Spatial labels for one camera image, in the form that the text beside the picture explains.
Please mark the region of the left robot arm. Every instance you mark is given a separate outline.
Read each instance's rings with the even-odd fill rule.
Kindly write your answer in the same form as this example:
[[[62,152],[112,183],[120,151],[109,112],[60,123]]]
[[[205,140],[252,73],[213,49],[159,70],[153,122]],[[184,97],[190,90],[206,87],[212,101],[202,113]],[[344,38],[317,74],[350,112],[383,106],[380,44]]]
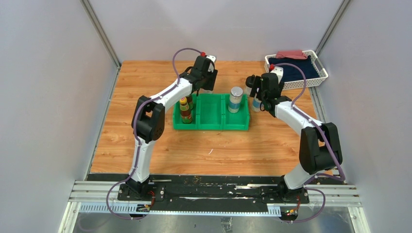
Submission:
[[[218,73],[215,62],[215,56],[199,55],[194,65],[178,74],[170,86],[155,95],[138,99],[132,120],[135,153],[130,177],[126,181],[130,194],[136,200],[148,197],[151,156],[157,140],[164,132],[166,112],[181,98],[200,89],[213,90]]]

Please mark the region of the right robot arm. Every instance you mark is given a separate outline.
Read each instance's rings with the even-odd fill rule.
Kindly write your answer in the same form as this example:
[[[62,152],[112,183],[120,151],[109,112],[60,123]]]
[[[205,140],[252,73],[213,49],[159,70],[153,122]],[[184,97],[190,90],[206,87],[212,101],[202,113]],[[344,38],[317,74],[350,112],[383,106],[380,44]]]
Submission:
[[[341,164],[342,150],[337,126],[323,123],[301,111],[293,100],[281,94],[283,82],[275,73],[247,77],[245,84],[250,96],[259,100],[259,109],[282,120],[300,136],[299,163],[277,185],[277,195],[282,202],[291,202],[303,187],[326,171],[337,168],[339,181],[345,180]]]

